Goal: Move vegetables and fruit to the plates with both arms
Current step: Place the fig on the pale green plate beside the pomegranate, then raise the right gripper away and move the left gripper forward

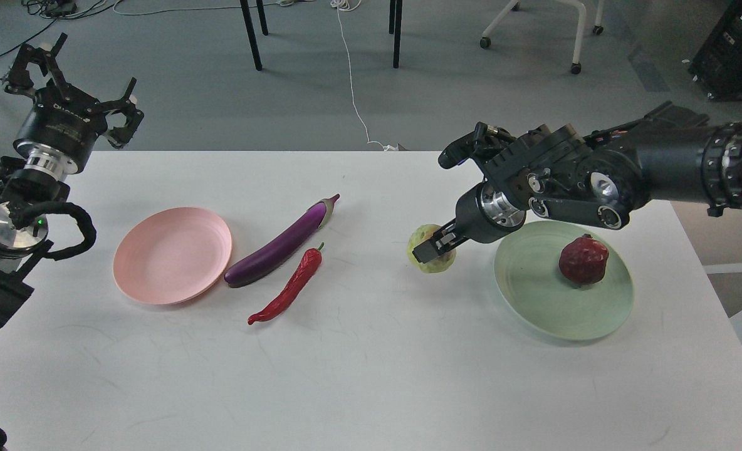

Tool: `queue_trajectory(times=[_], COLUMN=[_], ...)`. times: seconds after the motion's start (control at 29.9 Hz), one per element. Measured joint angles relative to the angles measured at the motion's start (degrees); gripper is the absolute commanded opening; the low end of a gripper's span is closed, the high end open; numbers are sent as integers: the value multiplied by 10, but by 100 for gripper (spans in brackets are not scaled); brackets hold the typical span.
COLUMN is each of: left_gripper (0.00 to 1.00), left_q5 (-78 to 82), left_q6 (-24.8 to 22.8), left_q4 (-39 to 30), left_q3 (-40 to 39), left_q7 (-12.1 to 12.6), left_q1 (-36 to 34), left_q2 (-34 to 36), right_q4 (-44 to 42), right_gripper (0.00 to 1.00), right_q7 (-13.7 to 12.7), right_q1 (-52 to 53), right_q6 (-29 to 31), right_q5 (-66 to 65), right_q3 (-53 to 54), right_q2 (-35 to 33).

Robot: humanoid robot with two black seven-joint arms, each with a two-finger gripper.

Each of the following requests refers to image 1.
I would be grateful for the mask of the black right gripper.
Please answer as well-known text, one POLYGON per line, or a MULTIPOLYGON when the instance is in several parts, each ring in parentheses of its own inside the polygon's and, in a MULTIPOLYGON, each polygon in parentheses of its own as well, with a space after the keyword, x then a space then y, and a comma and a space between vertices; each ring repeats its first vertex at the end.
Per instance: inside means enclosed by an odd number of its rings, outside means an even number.
POLYGON ((413 258, 419 264, 448 263, 452 249, 467 240, 489 244, 518 231, 526 212, 517 209, 491 183, 479 183, 459 198, 455 218, 440 228, 434 239, 416 245, 413 258))

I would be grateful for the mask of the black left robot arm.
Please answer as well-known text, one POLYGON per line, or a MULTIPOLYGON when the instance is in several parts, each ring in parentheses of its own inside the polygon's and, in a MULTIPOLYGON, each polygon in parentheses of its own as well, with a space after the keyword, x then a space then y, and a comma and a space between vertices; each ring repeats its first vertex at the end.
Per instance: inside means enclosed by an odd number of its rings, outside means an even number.
POLYGON ((67 176, 83 171, 99 138, 128 145, 144 117, 136 79, 110 101, 71 85, 56 60, 66 39, 21 44, 2 78, 33 105, 13 141, 18 157, 0 157, 0 330, 33 294, 24 280, 40 260, 71 259, 96 241, 90 214, 68 200, 67 176))

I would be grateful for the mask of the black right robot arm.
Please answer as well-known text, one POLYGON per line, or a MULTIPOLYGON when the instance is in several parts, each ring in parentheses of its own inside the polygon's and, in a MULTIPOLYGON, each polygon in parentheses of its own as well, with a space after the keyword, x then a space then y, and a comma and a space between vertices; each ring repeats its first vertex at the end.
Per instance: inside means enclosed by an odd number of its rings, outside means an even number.
POLYGON ((514 136, 477 123, 450 143, 439 165, 471 160, 483 181, 455 205, 455 217, 416 246, 422 264, 467 241, 497 242, 531 212, 572 224, 622 229, 650 200, 707 205, 710 217, 742 209, 742 121, 709 125, 667 101, 640 119, 580 136, 546 125, 514 136))

